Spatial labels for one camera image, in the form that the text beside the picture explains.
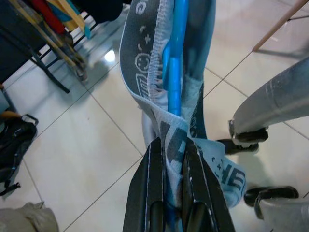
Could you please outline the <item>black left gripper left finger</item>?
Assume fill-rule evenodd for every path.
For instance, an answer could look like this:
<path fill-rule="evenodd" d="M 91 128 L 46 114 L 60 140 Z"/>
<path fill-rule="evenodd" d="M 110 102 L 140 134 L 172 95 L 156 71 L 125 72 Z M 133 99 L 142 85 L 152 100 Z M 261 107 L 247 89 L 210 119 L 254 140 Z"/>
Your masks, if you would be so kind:
<path fill-rule="evenodd" d="M 123 231 L 164 230 L 164 162 L 157 137 L 148 145 L 130 182 Z"/>

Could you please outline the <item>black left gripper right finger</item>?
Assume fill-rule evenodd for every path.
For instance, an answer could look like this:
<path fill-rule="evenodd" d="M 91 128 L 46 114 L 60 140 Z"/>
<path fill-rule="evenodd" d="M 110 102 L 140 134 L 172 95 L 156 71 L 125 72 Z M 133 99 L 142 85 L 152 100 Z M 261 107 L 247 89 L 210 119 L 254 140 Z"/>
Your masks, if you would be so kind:
<path fill-rule="evenodd" d="M 235 231 L 219 181 L 191 139 L 183 160 L 182 225 L 185 232 Z"/>

